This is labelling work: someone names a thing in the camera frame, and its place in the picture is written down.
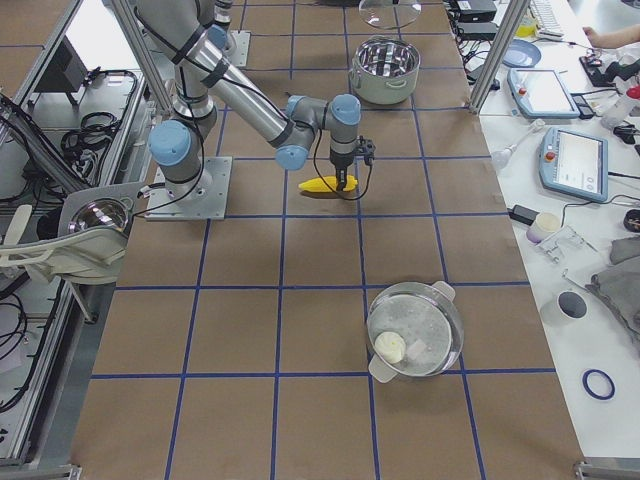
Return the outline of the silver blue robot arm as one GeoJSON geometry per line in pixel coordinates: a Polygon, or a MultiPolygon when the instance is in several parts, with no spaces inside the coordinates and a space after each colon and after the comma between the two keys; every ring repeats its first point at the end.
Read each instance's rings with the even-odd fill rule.
{"type": "Polygon", "coordinates": [[[361,153],[358,136],[360,101],[340,94],[326,101],[293,95],[285,111],[232,64],[230,1],[138,1],[134,15],[163,55],[175,67],[174,111],[183,117],[206,118],[218,97],[251,125],[273,148],[286,170],[306,162],[316,137],[330,133],[329,160],[335,168],[333,191],[348,185],[348,167],[361,153]]]}

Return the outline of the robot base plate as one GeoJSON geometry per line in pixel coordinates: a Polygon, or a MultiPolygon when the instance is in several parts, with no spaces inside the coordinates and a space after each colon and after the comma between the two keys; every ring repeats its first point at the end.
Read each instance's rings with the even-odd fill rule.
{"type": "Polygon", "coordinates": [[[186,186],[172,196],[173,190],[165,185],[149,192],[143,214],[149,221],[223,220],[226,213],[232,158],[204,158],[204,173],[198,186],[185,198],[176,201],[189,190],[186,186]]]}

